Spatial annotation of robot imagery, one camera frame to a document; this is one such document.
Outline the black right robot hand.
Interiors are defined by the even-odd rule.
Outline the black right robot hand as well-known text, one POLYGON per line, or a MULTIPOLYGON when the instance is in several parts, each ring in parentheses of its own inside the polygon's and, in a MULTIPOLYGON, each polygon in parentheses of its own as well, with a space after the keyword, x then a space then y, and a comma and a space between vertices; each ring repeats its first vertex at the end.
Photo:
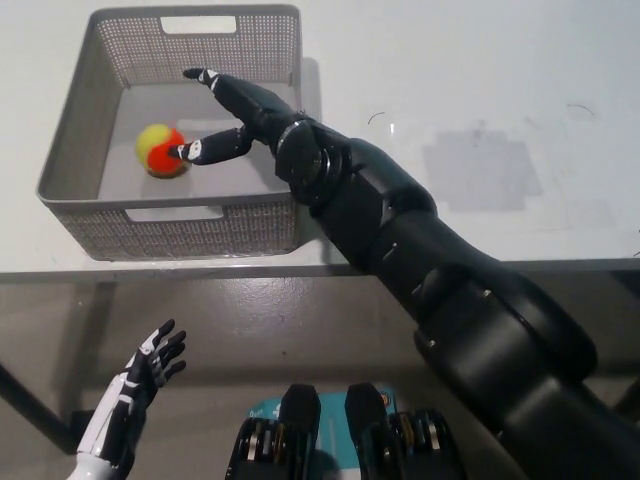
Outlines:
POLYGON ((258 141, 277 149, 285 130, 306 115, 290 107, 274 92, 257 84, 208 68, 188 68, 183 76, 208 88, 240 127, 211 134, 190 143, 170 146, 168 155, 193 165, 211 165, 246 155, 258 141))

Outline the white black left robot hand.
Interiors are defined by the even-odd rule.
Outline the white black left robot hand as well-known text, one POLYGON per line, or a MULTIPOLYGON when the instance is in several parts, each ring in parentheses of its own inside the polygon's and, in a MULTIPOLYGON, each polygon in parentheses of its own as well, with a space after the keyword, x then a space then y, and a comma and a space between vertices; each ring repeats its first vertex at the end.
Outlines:
POLYGON ((89 420, 76 450, 72 479, 124 479, 158 391, 186 367, 180 358, 186 332, 168 320, 144 340, 115 375, 89 420))

